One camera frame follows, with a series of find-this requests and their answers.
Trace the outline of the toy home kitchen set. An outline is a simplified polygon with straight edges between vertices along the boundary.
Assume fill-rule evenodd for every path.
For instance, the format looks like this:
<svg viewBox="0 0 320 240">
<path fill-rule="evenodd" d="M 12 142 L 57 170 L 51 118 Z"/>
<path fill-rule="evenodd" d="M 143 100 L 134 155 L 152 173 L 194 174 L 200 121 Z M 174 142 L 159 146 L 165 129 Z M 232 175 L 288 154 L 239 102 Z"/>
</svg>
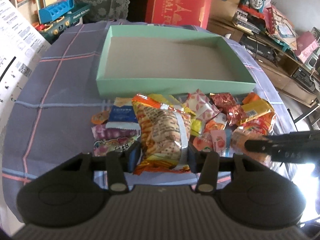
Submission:
<svg viewBox="0 0 320 240">
<path fill-rule="evenodd" d="M 49 42 L 67 28 L 81 24 L 90 5 L 75 0 L 11 0 L 17 10 Z"/>
</svg>

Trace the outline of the red foil snack packet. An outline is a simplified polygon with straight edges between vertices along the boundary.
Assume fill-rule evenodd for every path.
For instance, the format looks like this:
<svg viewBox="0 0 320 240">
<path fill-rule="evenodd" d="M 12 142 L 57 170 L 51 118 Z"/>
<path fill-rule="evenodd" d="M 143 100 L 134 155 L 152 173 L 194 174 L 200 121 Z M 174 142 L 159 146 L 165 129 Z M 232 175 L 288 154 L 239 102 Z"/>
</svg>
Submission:
<svg viewBox="0 0 320 240">
<path fill-rule="evenodd" d="M 235 98 L 230 93 L 210 93 L 214 105 L 222 110 L 227 116 L 227 124 L 229 126 L 239 125 L 239 122 L 248 118 L 247 113 L 242 106 L 237 103 Z"/>
</svg>

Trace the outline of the yellow gold snack bar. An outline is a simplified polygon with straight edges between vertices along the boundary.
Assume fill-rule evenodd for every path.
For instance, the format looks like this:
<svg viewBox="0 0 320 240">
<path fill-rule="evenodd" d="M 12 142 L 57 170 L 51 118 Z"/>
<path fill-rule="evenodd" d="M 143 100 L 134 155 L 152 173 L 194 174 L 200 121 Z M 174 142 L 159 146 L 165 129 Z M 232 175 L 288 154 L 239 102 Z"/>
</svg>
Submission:
<svg viewBox="0 0 320 240">
<path fill-rule="evenodd" d="M 249 121 L 255 120 L 265 114 L 271 113 L 274 111 L 271 104 L 264 100 L 259 99 L 245 105 L 242 105 L 242 110 L 245 112 L 245 116 L 239 121 L 239 124 L 242 125 Z"/>
</svg>

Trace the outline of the mint green cardboard tray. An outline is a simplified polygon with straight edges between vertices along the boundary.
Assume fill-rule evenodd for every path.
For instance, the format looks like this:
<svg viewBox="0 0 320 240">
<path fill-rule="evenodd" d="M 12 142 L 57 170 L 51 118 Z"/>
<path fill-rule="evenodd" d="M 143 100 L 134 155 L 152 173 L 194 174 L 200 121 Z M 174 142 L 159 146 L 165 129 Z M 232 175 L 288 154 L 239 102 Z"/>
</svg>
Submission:
<svg viewBox="0 0 320 240">
<path fill-rule="evenodd" d="M 246 94 L 255 80 L 223 37 L 182 28 L 113 25 L 97 70 L 102 98 L 136 94 Z"/>
</svg>

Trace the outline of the pink peach candy packet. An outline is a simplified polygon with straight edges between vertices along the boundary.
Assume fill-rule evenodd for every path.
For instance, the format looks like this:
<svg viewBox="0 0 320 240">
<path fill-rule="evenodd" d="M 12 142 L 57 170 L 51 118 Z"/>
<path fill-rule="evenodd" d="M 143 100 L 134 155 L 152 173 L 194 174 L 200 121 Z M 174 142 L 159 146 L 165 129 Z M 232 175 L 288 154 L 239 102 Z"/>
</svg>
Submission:
<svg viewBox="0 0 320 240">
<path fill-rule="evenodd" d="M 211 130 L 210 135 L 214 152 L 218 153 L 221 157 L 228 157 L 232 136 L 231 130 Z"/>
</svg>

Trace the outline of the large orange chips bag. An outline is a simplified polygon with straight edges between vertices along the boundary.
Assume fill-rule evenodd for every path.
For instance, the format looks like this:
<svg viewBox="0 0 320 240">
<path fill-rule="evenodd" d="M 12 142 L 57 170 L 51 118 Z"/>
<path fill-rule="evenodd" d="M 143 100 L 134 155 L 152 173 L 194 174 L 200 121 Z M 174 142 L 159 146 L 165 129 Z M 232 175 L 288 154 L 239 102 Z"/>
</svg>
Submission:
<svg viewBox="0 0 320 240">
<path fill-rule="evenodd" d="M 195 113 L 172 95 L 136 94 L 131 102 L 142 146 L 134 174 L 189 173 L 188 145 Z"/>
</svg>

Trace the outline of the small orange jelly packet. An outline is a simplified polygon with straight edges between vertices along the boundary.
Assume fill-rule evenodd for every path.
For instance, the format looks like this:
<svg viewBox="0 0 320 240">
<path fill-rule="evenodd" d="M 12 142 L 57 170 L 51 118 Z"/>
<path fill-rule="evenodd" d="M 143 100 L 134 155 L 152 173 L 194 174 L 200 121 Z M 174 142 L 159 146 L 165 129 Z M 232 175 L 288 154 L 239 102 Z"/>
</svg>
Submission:
<svg viewBox="0 0 320 240">
<path fill-rule="evenodd" d="M 94 125 L 100 125 L 108 121 L 110 116 L 109 111 L 102 111 L 98 114 L 95 114 L 91 117 L 91 123 Z"/>
</svg>

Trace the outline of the blue white snack packet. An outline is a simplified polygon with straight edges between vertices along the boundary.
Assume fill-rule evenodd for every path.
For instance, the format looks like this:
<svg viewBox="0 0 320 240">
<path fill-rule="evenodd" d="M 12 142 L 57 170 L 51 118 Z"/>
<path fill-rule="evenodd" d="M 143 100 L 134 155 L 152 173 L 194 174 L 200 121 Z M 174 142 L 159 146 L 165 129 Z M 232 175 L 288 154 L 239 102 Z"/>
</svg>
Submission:
<svg viewBox="0 0 320 240">
<path fill-rule="evenodd" d="M 132 98 L 115 98 L 105 128 L 140 130 Z"/>
</svg>

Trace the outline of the red Global gift box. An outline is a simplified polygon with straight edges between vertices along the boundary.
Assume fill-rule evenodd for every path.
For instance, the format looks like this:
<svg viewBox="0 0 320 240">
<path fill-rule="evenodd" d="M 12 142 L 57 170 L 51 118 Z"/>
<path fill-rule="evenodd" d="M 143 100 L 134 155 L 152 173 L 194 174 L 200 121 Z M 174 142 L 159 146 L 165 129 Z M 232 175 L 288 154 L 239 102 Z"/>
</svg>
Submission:
<svg viewBox="0 0 320 240">
<path fill-rule="evenodd" d="M 212 0 L 148 0 L 145 22 L 206 29 Z"/>
</svg>

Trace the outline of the blue plaid tablecloth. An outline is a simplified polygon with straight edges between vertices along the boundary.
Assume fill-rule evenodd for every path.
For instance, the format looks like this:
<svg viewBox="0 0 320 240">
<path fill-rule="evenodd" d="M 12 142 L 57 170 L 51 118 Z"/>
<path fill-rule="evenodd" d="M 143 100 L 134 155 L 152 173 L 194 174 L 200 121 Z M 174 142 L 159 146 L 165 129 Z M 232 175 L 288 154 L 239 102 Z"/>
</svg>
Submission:
<svg viewBox="0 0 320 240">
<path fill-rule="evenodd" d="M 15 101 L 5 130 L 2 185 L 6 204 L 21 223 L 16 207 L 20 189 L 71 157 L 93 151 L 91 116 L 112 105 L 111 99 L 100 98 L 95 81 L 103 43 L 112 25 L 147 23 L 101 21 L 67 29 L 45 52 Z M 240 44 L 226 41 L 255 80 L 253 91 L 274 108 L 277 117 L 273 131 L 295 132 L 292 118 L 265 72 Z M 197 178 L 194 173 L 126 174 L 130 187 L 194 185 Z"/>
</svg>

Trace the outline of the pink floral snack packet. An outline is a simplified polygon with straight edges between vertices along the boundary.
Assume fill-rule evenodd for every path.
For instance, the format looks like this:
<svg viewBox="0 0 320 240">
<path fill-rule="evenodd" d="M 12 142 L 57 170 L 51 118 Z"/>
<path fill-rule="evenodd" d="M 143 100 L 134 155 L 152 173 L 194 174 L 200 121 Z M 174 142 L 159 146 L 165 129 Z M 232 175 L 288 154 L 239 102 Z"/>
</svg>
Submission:
<svg viewBox="0 0 320 240">
<path fill-rule="evenodd" d="M 189 93 L 184 104 L 195 113 L 196 119 L 202 122 L 209 122 L 220 113 L 220 110 L 210 103 L 208 96 L 200 89 Z"/>
</svg>

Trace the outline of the white printed paper sheet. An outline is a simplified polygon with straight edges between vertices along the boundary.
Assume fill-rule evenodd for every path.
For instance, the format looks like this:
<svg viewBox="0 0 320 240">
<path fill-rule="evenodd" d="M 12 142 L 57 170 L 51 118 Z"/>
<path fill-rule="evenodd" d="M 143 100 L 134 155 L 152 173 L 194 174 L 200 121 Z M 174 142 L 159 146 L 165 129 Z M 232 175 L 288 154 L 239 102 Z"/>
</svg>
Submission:
<svg viewBox="0 0 320 240">
<path fill-rule="evenodd" d="M 14 102 L 49 47 L 9 0 L 1 0 L 1 140 Z"/>
</svg>

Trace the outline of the orange snack packet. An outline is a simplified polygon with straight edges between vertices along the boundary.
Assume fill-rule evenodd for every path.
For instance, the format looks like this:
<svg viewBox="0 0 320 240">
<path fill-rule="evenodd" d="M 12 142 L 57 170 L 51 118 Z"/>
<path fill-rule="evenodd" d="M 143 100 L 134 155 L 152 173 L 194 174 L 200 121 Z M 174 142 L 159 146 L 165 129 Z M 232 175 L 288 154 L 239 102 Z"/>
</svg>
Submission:
<svg viewBox="0 0 320 240">
<path fill-rule="evenodd" d="M 249 93 L 242 101 L 243 105 L 260 100 L 260 96 L 254 92 Z"/>
</svg>

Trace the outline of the wooden low cabinet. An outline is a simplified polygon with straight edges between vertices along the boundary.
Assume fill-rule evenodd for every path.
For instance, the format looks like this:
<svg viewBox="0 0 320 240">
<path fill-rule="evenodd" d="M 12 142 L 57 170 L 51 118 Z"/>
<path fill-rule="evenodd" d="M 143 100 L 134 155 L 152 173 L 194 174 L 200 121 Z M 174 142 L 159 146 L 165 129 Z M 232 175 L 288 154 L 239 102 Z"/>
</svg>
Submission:
<svg viewBox="0 0 320 240">
<path fill-rule="evenodd" d="M 319 74 L 312 74 L 290 50 L 284 52 L 267 36 L 238 28 L 224 20 L 209 20 L 207 30 L 221 36 L 229 34 L 231 40 L 245 46 L 277 90 L 308 107 L 316 104 L 314 82 L 319 81 Z"/>
</svg>

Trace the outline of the purple candy bag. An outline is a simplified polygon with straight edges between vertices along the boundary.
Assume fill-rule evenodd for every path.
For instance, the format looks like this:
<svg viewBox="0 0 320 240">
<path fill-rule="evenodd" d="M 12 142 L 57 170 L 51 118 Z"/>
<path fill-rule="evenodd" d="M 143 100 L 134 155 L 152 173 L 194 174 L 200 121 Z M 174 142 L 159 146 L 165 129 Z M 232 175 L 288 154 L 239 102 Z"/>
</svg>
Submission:
<svg viewBox="0 0 320 240">
<path fill-rule="evenodd" d="M 124 152 L 138 140 L 140 130 L 106 128 L 105 124 L 92 127 L 94 137 L 93 152 L 95 156 L 104 156 L 108 152 Z"/>
</svg>

